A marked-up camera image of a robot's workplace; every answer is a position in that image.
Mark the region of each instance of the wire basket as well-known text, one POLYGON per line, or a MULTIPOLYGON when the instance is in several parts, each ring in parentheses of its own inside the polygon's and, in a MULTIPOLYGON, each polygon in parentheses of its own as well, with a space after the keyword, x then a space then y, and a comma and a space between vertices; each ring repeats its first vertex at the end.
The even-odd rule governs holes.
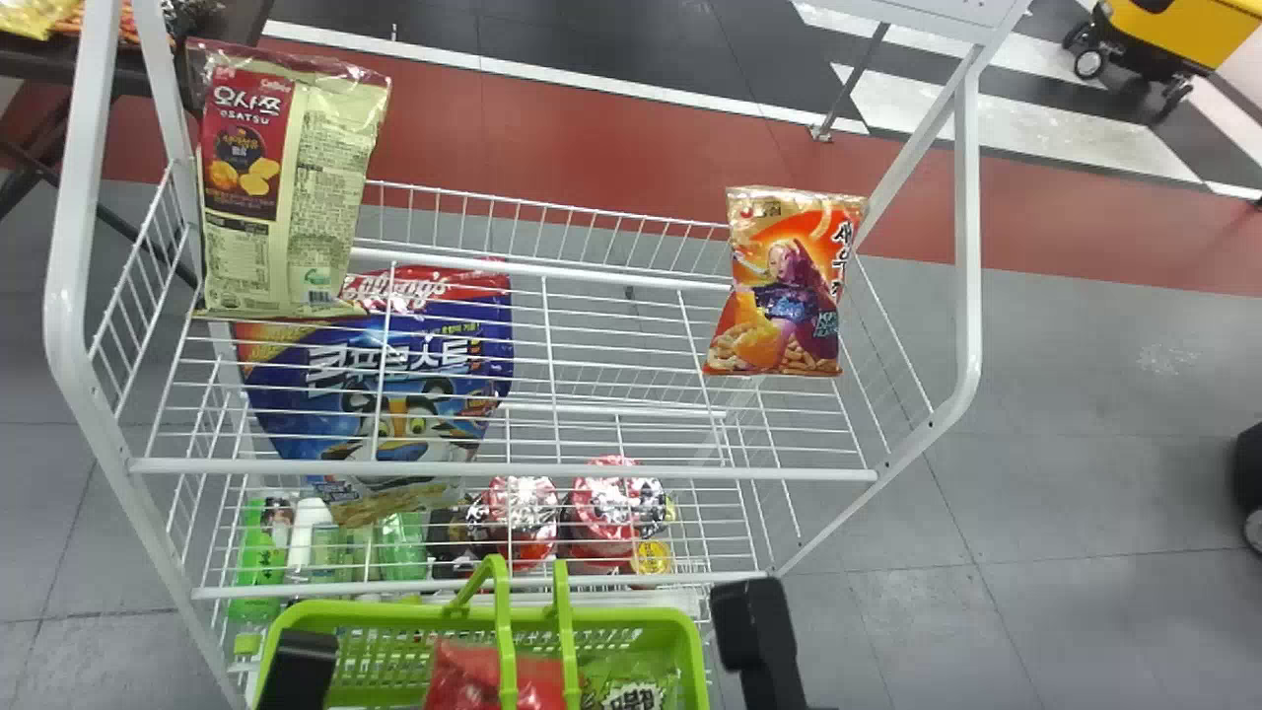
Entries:
POLYGON ((579 658, 649 652, 679 668, 680 707, 707 710, 700 636, 676 609, 573 608, 565 562, 553 567, 553 604, 514 608, 502 556, 487 556, 456 599, 444 605, 309 600, 276 618, 262 655, 262 682, 284 629, 336 634, 339 639, 327 706, 416 705, 429 687, 434 642, 451 638, 493 644, 500 657, 500 706, 517 705, 519 653, 559 657, 567 710, 579 707, 579 658), (493 583, 495 604, 469 602, 493 583))

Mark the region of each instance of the osatsu chip bag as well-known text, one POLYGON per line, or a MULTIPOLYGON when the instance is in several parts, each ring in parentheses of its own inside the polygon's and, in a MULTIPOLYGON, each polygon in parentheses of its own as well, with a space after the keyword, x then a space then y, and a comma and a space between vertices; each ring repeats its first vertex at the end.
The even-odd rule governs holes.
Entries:
POLYGON ((837 304, 867 199, 774 187, 727 190, 732 293, 704 372, 837 376, 837 304))
POLYGON ((390 79, 321 57, 189 39, 206 310, 352 311, 338 299, 390 79))

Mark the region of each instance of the basket handle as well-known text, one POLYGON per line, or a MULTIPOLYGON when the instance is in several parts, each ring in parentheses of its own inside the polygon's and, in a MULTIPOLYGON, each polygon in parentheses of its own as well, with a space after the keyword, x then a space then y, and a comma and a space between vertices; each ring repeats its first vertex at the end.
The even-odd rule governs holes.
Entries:
POLYGON ((481 591, 487 578, 495 588, 495 646, 500 652, 500 707, 517 707, 517 652, 512 647, 512 626, 509 619, 509 566, 502 555, 487 555, 473 571, 456 599, 443 607, 444 615, 463 615, 468 613, 469 600, 481 591))
POLYGON ((557 615, 557 638, 560 639, 562 687, 565 710, 578 710, 578 652, 574 649, 574 609, 569 605, 569 570, 564 560, 553 562, 553 605, 557 615))

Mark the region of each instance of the yellow lid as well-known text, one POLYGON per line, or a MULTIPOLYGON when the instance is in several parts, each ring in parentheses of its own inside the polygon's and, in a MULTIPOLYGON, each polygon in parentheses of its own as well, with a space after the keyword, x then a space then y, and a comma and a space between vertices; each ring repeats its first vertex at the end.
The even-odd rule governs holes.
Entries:
POLYGON ((660 540, 641 540, 635 546, 631 569, 637 575, 669 575, 675 567, 670 547, 660 540))

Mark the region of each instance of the red package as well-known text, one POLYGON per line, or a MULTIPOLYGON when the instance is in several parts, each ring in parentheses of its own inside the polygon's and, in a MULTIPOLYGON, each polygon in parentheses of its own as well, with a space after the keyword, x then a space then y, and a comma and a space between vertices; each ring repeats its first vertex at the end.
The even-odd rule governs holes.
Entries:
MULTIPOLYGON (((558 658, 517 656, 517 710, 565 710, 558 658)), ((424 710, 500 710, 500 655, 491 646, 434 642, 424 710)))
MULTIPOLYGON (((588 464, 637 467, 639 462, 610 455, 588 464)), ((578 478, 567 503, 564 552, 570 567, 584 575, 607 575, 627 565, 635 544, 660 532, 670 517, 661 483, 649 478, 578 478)))
POLYGON ((558 507, 557 487, 548 477, 496 477, 468 508, 469 540, 496 544, 515 573, 529 570, 557 545, 558 507))

